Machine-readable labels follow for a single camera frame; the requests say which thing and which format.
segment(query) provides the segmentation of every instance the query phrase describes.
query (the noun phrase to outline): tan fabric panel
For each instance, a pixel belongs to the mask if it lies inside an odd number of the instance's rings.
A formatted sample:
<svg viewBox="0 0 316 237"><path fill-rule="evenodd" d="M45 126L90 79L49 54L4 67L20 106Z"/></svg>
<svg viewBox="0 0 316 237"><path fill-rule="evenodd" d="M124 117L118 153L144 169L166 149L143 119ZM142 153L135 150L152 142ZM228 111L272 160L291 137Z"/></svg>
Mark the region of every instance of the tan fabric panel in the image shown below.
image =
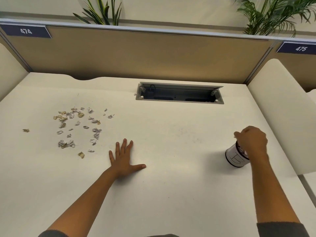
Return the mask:
<svg viewBox="0 0 316 237"><path fill-rule="evenodd" d="M261 68L270 60L278 59L283 66L291 73L294 79L301 85L305 91L316 88L316 55L277 53L282 42L277 44L267 55L258 70L254 73L250 81L256 76Z"/></svg>
<svg viewBox="0 0 316 237"><path fill-rule="evenodd" d="M35 72L243 83L271 41L49 26L52 39L9 36Z"/></svg>
<svg viewBox="0 0 316 237"><path fill-rule="evenodd" d="M21 61L21 59L15 54L15 52L12 50L12 48L5 42L5 40L0 37L0 43L2 45L4 45L8 51L15 57L15 59L17 59L17 61L21 64L21 66L26 70L29 71L29 69L27 68L27 66L23 63L23 61Z"/></svg>

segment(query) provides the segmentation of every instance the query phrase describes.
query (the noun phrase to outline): right hand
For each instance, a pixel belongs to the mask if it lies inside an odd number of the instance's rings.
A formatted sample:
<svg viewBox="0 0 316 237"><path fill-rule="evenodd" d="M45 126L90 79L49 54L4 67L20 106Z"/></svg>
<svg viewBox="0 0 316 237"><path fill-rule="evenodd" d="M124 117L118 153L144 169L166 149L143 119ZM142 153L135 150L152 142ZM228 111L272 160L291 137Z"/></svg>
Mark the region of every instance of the right hand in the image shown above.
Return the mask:
<svg viewBox="0 0 316 237"><path fill-rule="evenodd" d="M267 143L266 134L259 128L248 126L241 132L234 133L240 147L247 152L247 154L266 154Z"/></svg>

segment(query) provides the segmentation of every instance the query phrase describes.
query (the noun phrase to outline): paper cup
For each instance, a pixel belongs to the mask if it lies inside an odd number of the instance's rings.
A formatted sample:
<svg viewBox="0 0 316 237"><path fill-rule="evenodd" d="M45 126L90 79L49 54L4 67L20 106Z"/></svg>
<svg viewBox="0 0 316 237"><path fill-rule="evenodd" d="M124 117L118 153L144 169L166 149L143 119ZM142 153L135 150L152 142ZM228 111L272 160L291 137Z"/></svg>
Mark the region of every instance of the paper cup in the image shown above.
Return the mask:
<svg viewBox="0 0 316 237"><path fill-rule="evenodd" d="M238 145L237 141L232 147L228 148L225 152L227 161L235 167L243 167L250 163L247 154Z"/></svg>

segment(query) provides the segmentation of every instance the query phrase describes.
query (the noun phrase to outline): potted plant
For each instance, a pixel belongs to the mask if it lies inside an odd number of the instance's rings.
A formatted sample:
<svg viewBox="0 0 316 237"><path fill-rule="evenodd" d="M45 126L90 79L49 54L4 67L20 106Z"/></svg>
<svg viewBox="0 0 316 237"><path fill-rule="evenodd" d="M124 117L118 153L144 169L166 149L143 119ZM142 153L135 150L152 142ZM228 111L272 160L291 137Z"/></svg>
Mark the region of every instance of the potted plant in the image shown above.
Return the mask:
<svg viewBox="0 0 316 237"><path fill-rule="evenodd" d="M102 16L99 16L99 14L93 8L90 0L87 0L87 1L88 1L88 3L85 2L85 4L87 5L88 9L83 8L84 12L82 12L82 13L84 15L86 15L87 17L92 18L92 20L95 24L110 25L109 18L108 18L108 12L109 12L108 2L106 2L106 4L104 5L102 0L97 0L99 10L100 10L101 15L102 15ZM120 3L117 11L115 12L115 0L111 0L112 17L113 17L112 24L114 26L119 25L119 18L120 18L121 11L122 11L121 4L122 4L122 2ZM73 15L75 17L77 17L79 20L83 21L84 23L91 24L87 19L77 15L76 13L73 13Z"/></svg>
<svg viewBox="0 0 316 237"><path fill-rule="evenodd" d="M289 18L293 19L298 14L301 22L304 20L310 23L312 16L315 21L315 3L316 0L264 0L261 10L257 10L252 1L241 0L237 11L242 12L249 20L245 34L267 36L275 32L293 31L294 37L296 23Z"/></svg>

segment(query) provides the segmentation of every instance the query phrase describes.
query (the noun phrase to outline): gray sleeve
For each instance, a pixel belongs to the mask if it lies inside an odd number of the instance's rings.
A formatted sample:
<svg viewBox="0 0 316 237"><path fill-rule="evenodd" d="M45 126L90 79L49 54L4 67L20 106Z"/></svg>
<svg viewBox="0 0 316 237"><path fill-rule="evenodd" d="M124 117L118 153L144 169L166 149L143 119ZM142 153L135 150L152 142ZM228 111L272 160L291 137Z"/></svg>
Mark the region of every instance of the gray sleeve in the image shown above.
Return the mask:
<svg viewBox="0 0 316 237"><path fill-rule="evenodd" d="M260 237L309 237L301 223L267 222L257 223Z"/></svg>
<svg viewBox="0 0 316 237"><path fill-rule="evenodd" d="M68 237L68 235L64 234L59 230L46 230L39 235L39 237Z"/></svg>

